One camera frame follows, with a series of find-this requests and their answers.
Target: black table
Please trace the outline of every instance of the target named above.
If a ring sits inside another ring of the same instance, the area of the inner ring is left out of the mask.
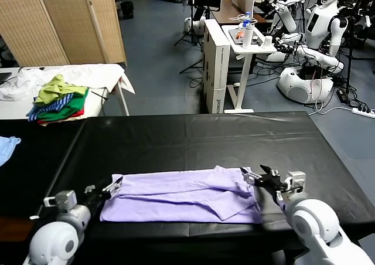
[[[352,239],[373,233],[375,209],[305,112],[107,117],[86,121],[52,193],[79,194],[113,173],[252,166],[304,171],[310,197],[328,203]],[[158,256],[237,255],[249,248],[301,246],[269,194],[261,190],[263,225],[99,223],[94,218],[77,255],[108,260],[139,250]]]

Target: power strip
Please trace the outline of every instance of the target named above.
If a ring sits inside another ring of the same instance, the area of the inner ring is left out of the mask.
[[[375,113],[374,113],[374,111],[371,111],[371,112],[367,113],[367,112],[365,112],[365,111],[360,111],[360,110],[358,110],[357,108],[353,108],[352,113],[353,113],[353,114],[360,114],[360,115],[363,115],[363,116],[365,116],[365,117],[375,118]]]

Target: white table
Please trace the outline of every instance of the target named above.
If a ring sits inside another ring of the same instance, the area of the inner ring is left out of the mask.
[[[263,48],[261,46],[258,46],[256,44],[250,45],[249,48],[243,48],[242,45],[237,45],[234,43],[232,37],[229,34],[229,30],[238,28],[238,25],[225,25],[221,27],[223,29],[223,32],[227,36],[230,46],[234,53],[239,54],[240,56],[243,56],[245,58],[244,66],[242,68],[242,74],[240,79],[240,85],[238,87],[238,93],[236,94],[236,91],[234,91],[233,85],[227,85],[229,95],[232,99],[234,109],[233,110],[224,110],[225,113],[230,114],[238,114],[238,113],[253,113],[254,110],[251,108],[243,109],[242,108],[242,102],[244,100],[244,94],[245,89],[247,85],[247,79],[248,79],[248,72],[250,69],[251,64],[251,58],[253,57],[253,54],[267,54],[267,53],[274,53],[276,52],[276,48],[273,46],[269,46],[266,48]],[[261,32],[254,28],[254,34],[259,37],[259,39],[263,42],[264,41],[264,35],[261,34]]]
[[[46,69],[54,69],[61,66],[56,67],[45,67]],[[26,67],[24,69],[38,69],[40,67]],[[10,68],[3,68],[0,69],[0,73],[11,73],[12,75],[9,76],[7,79],[11,79],[13,77],[16,77],[19,71],[19,67],[10,67]],[[128,80],[128,78],[123,74],[121,76],[123,82],[130,86],[132,89],[132,86]],[[121,84],[120,80],[116,84],[116,92],[119,94],[119,102],[120,107],[123,109],[124,114],[129,115],[128,107],[125,102],[124,95],[121,90]],[[99,115],[99,112],[102,108],[102,104],[104,103],[104,99],[108,96],[108,90],[105,88],[100,89],[89,89],[89,92],[87,94],[87,97],[85,99],[85,115],[88,117],[96,117]],[[10,120],[10,119],[27,119],[28,117],[26,114],[30,112],[31,108],[33,107],[33,96],[32,94],[27,96],[23,100],[19,101],[0,101],[0,119],[2,120]]]

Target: gray floor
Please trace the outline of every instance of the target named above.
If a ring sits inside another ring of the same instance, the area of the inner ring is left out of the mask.
[[[188,74],[179,71],[199,60],[201,52],[190,43],[173,44],[181,37],[183,20],[190,15],[182,4],[163,0],[128,0],[134,4],[134,19],[121,21],[122,35],[128,59],[126,73],[136,95],[126,93],[132,115],[194,114],[200,112],[199,89],[189,87],[192,79],[200,77],[198,70]],[[366,45],[368,55],[375,47]],[[361,100],[375,108],[375,64],[355,61],[352,66],[351,84],[358,89]],[[249,84],[268,80],[274,76],[259,76]],[[228,81],[238,81],[239,74],[228,76]],[[243,107],[260,111],[294,111],[313,109],[285,99],[275,88],[277,80],[248,87]],[[336,95],[326,109],[341,106]],[[227,98],[225,108],[231,108]],[[106,115],[121,115],[116,100],[105,103]],[[313,115],[313,121],[347,166],[362,190],[375,205],[375,120],[361,117],[345,110],[333,110],[326,115]],[[373,248],[375,238],[362,242],[363,247]]]

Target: red cloth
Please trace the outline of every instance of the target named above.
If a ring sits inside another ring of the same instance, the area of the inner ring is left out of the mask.
[[[79,117],[80,115],[83,115],[84,114],[84,108],[82,108],[82,110],[80,111],[77,111],[76,113],[70,115],[69,117],[65,118],[65,119],[68,119],[68,118],[71,118],[71,117]],[[43,124],[43,123],[55,123],[55,121],[44,121],[44,120],[38,120],[37,121],[38,124]]]

